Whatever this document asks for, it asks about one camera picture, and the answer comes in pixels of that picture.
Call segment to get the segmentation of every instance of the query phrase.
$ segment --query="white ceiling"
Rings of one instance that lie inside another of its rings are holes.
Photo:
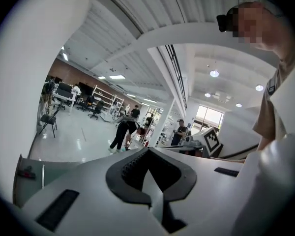
[[[280,13],[271,3],[259,1],[273,13]],[[226,13],[236,4],[238,0],[91,0],[85,22],[67,41],[65,52],[75,67],[95,77],[105,76],[107,82],[118,85],[120,91],[137,95],[137,100],[143,97],[155,100],[158,102],[156,105],[162,108],[171,92],[155,70],[151,58],[140,50],[134,50],[112,61],[107,60],[148,31],[192,22],[216,22],[216,15]],[[185,54],[179,50],[179,45],[175,47],[179,63],[185,63]],[[254,86],[256,83],[265,85],[273,74],[273,67],[269,68],[266,62],[233,49],[205,44],[193,47],[195,91],[214,93],[221,90],[242,102],[243,96],[249,93],[251,97],[247,104],[258,102],[261,93],[255,95]],[[207,63],[221,70],[216,80],[208,76]],[[188,76],[188,67],[182,65],[181,69],[183,75]],[[109,76],[118,74],[126,79],[109,79]]]

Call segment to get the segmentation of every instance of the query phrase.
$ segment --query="black railing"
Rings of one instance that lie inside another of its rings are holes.
[[[182,99],[183,99],[183,103],[185,105],[185,109],[187,109],[187,101],[186,101],[186,94],[185,94],[185,88],[183,86],[183,81],[182,81],[182,76],[181,76],[181,71],[180,71],[180,67],[179,67],[179,63],[177,60],[177,56],[175,53],[175,49],[173,45],[166,45],[166,50],[167,53],[169,55],[169,57],[171,58],[175,73],[176,73],[176,77],[178,80],[178,84],[179,84],[179,88],[180,88],[180,93],[182,95]]]

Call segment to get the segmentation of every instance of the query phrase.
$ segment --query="black rubber pad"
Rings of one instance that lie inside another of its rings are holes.
[[[214,171],[216,171],[218,173],[225,174],[225,175],[229,175],[232,177],[236,177],[239,173],[239,171],[228,170],[228,169],[224,169],[224,168],[220,168],[220,167],[216,168]]]
[[[36,219],[36,222],[50,231],[54,231],[70,209],[79,192],[63,191],[52,204]]]

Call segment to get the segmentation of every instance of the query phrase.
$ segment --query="table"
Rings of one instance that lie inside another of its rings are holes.
[[[72,111],[72,108],[73,108],[73,104],[75,102],[75,95],[76,95],[76,93],[74,92],[72,94],[73,94],[73,97],[72,97],[72,99],[70,99],[70,98],[64,97],[64,96],[62,96],[60,94],[53,93],[53,96],[56,97],[56,98],[58,98],[58,99],[71,101],[71,106],[70,106],[70,109],[69,109],[69,115],[71,114],[71,111]]]

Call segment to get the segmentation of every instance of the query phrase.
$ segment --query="glossy floor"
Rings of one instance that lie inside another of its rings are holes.
[[[109,156],[108,147],[115,138],[115,124],[89,118],[90,112],[76,107],[68,114],[68,107],[57,114],[55,136],[51,125],[36,137],[30,159],[52,162],[87,162]]]

